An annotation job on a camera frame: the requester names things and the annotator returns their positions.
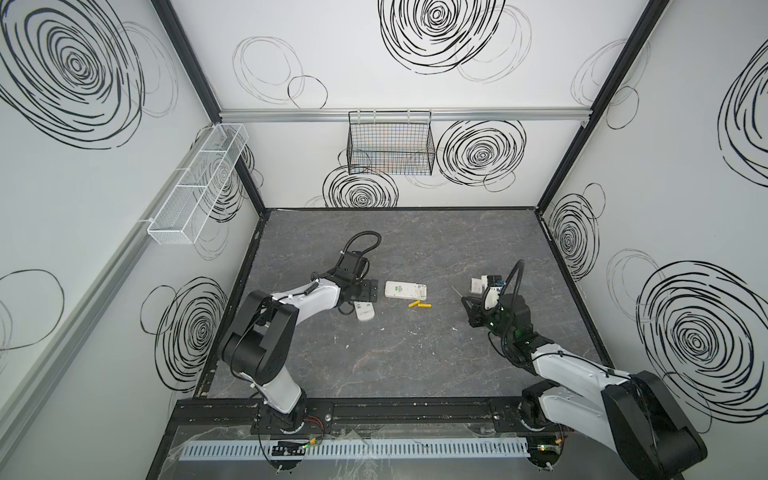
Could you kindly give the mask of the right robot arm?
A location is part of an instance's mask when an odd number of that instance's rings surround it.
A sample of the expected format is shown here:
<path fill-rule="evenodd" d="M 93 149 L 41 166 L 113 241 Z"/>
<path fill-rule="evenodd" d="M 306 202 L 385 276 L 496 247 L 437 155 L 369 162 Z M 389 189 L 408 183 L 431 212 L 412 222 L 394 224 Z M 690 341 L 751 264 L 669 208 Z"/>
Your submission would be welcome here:
<path fill-rule="evenodd" d="M 673 479 L 707 458 L 701 434 L 657 375 L 566 350 L 534 330 L 520 295 L 504 294 L 492 307 L 481 296 L 464 296 L 461 304 L 471 327 L 498 338 L 501 356 L 540 377 L 518 406 L 528 429 L 569 427 L 616 453 L 638 479 Z"/>

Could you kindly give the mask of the white remote with batteries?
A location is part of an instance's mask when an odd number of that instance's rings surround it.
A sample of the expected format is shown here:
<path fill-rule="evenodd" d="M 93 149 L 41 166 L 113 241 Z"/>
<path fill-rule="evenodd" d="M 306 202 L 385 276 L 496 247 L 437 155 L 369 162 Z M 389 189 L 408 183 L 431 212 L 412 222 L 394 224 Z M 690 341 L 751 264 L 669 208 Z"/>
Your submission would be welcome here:
<path fill-rule="evenodd" d="M 385 282 L 385 296 L 392 299 L 418 300 L 427 299 L 425 284 L 388 280 Z"/>

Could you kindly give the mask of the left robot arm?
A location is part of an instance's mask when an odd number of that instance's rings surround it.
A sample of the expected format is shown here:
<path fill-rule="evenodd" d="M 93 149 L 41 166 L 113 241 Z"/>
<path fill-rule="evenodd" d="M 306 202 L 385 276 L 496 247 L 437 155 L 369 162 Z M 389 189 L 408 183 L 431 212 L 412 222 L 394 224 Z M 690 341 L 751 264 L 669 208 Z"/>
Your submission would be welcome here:
<path fill-rule="evenodd" d="M 306 416 L 306 393 L 286 367 L 296 327 L 343 303 L 369 300 L 369 265 L 363 252 L 345 252 L 333 268 L 304 285 L 278 293 L 254 290 L 223 335 L 219 360 L 257 390 L 278 428 L 295 432 Z"/>

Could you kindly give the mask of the white battery cover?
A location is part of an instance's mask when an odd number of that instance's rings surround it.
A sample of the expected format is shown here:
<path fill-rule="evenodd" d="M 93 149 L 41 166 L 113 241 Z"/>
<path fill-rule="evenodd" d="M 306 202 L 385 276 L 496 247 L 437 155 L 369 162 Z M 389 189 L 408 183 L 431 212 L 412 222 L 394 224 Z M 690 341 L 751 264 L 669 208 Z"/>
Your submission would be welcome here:
<path fill-rule="evenodd" d="M 487 287 L 488 280 L 486 275 L 483 275 L 479 278 L 473 277 L 471 279 L 470 292 L 472 294 L 482 295 Z"/>

